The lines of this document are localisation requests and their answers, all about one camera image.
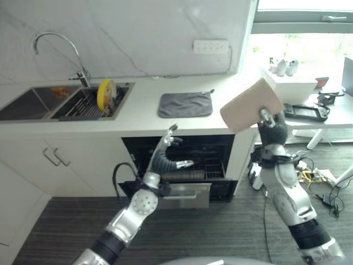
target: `robotic arm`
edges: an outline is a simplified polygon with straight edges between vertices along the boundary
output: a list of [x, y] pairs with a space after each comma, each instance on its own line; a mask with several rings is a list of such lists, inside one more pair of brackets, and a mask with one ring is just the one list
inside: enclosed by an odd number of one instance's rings
[[309, 196], [299, 184], [293, 165], [299, 157], [287, 154], [284, 148], [287, 126], [283, 114], [273, 118], [262, 109], [260, 116], [259, 132], [263, 146], [252, 153], [252, 160], [261, 165], [261, 180], [296, 241], [303, 260], [310, 265], [342, 261], [342, 250], [318, 222]]
[[132, 196], [129, 206], [112, 219], [92, 247], [86, 249], [72, 265], [113, 265], [140, 230], [145, 218], [157, 208], [158, 197], [168, 194], [168, 188], [163, 186], [161, 189], [161, 174], [194, 164], [191, 160], [175, 162], [166, 158], [167, 148], [182, 142], [182, 139], [172, 137], [176, 129], [177, 125], [174, 124], [159, 141], [139, 190]]

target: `stainless steel sink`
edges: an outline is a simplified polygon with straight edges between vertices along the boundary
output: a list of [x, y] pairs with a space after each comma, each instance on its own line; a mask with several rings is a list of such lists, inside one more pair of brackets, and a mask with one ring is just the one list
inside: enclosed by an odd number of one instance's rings
[[134, 84], [117, 84], [117, 95], [103, 112], [97, 107], [99, 85], [33, 87], [0, 110], [0, 122], [114, 119]]

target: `yellow plate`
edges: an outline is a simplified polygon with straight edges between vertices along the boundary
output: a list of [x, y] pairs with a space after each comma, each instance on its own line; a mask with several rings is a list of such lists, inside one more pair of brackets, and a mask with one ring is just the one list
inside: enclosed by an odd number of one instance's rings
[[116, 95], [116, 85], [112, 79], [103, 80], [97, 92], [97, 105], [101, 111], [104, 111], [109, 105], [111, 98]]

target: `window frame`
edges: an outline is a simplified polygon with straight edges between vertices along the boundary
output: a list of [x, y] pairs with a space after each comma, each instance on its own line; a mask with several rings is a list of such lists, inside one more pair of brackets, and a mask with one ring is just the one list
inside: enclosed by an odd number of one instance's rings
[[[324, 21], [324, 16], [347, 17]], [[353, 12], [335, 10], [256, 10], [252, 34], [353, 33]]]

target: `white marble backsplash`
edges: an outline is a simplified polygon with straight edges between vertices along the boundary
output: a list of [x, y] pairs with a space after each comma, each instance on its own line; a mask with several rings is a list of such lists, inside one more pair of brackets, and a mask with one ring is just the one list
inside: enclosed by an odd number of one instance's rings
[[[1, 0], [0, 84], [67, 80], [78, 68], [69, 37], [92, 77], [236, 71], [256, 0]], [[227, 39], [226, 55], [193, 53], [195, 39]]]

